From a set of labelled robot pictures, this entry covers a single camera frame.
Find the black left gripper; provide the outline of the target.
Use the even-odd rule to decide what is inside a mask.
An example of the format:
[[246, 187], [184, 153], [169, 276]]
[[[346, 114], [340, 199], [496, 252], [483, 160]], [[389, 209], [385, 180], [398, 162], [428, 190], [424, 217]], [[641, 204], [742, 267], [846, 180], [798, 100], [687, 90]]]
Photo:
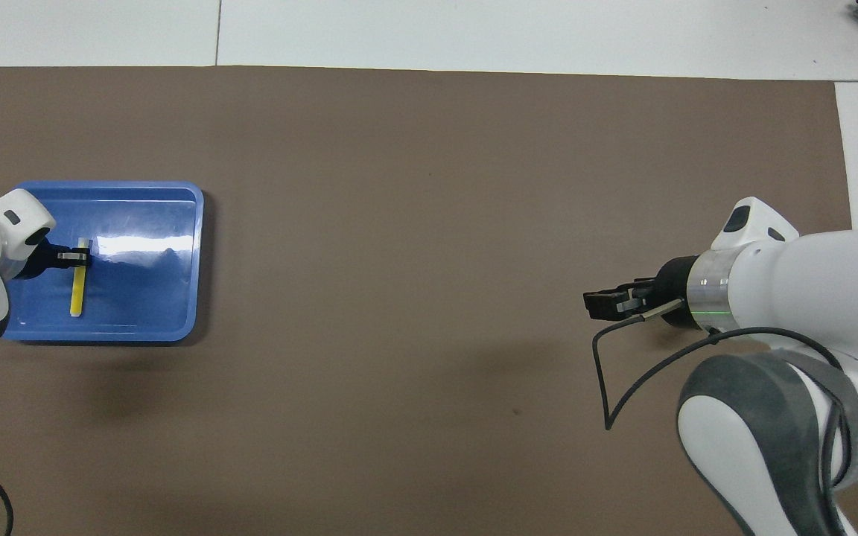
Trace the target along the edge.
[[69, 249], [43, 238], [26, 260], [16, 279], [37, 278], [51, 269], [88, 268], [93, 264], [89, 249]]

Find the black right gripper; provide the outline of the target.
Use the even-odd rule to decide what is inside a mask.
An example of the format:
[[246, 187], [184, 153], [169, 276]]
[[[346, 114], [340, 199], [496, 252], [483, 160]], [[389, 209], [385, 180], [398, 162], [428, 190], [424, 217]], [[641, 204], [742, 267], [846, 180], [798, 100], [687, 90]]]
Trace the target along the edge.
[[[654, 307], [681, 299], [687, 301], [687, 282], [698, 255], [671, 258], [654, 278], [635, 278], [606, 292], [583, 294], [590, 319], [619, 322], [646, 313]], [[685, 303], [661, 318], [676, 328], [699, 328]]]

